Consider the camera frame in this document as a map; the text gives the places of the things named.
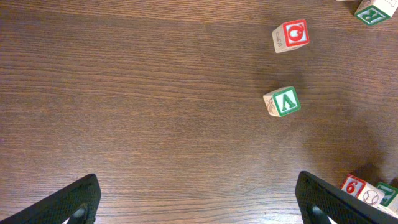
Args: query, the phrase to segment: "block with green letter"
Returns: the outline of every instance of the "block with green letter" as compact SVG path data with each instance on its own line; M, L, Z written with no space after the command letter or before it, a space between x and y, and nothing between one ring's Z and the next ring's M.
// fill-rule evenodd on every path
M262 96L268 113L272 116L285 116L301 108L294 87L283 87Z
M398 217L398 189L382 182L379 182L376 187L385 193L379 206L380 210Z
M398 8L398 0L362 0L355 16L368 26L390 19Z

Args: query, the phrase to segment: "table top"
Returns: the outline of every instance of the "table top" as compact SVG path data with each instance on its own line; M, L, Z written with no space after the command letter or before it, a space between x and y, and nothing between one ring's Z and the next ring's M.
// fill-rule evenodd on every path
M398 16L359 2L3 1L0 220L89 173L96 223L301 223L307 170L398 176ZM311 42L271 32L306 19ZM268 115L294 86L302 108Z

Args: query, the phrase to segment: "wooden block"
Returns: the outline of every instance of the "wooden block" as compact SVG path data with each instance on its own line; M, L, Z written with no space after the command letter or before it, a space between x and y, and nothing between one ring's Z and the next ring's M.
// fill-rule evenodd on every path
M281 53L300 48L310 42L305 19L285 22L272 31L275 52Z
M272 116L285 116L301 108L294 87L283 87L262 96L268 113Z
M348 174L340 189L375 208L384 197L383 191L351 174Z
M398 0L363 0L355 16L368 26L390 19L398 8Z
M384 192L379 208L398 218L398 189L382 182L379 182L376 187Z

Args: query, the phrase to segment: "wooden table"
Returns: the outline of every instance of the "wooden table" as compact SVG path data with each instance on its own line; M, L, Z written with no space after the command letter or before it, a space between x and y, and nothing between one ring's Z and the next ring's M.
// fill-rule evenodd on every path
M358 2L1 1L0 219L89 173L96 223L301 223L307 170L398 176L398 16ZM310 44L276 54L304 18ZM294 86L302 109L268 115Z

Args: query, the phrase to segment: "red border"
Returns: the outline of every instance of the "red border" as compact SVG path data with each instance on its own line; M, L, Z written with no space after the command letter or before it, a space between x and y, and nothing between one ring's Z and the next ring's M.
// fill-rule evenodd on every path
M361 182L361 183L363 184L362 187L359 189L358 193L355 195L355 197L358 197L358 195L359 195L359 194L362 192L362 190L365 188L366 182L365 182L364 180L362 180L362 179L357 178L357 177L354 176L354 175L351 175L351 174L348 174L348 175L347 175L347 178L346 178L346 180L344 180L343 184L341 185L340 190L343 190L344 185L346 184L348 178L350 178L350 177L351 177L352 179L355 179L355 180L357 180L357 181L359 181L359 182Z
M299 22L304 22L305 36L306 36L307 40L291 44L291 43L289 43L289 37L287 36L286 26L287 25L296 24L296 23L299 23ZM283 24L283 27L284 27L285 41L286 41L286 46L287 47L293 47L293 46L297 46L297 45L307 44L307 43L310 42L310 37L308 36L307 22L306 22L305 19L299 19L299 20L296 20L296 21L285 22Z

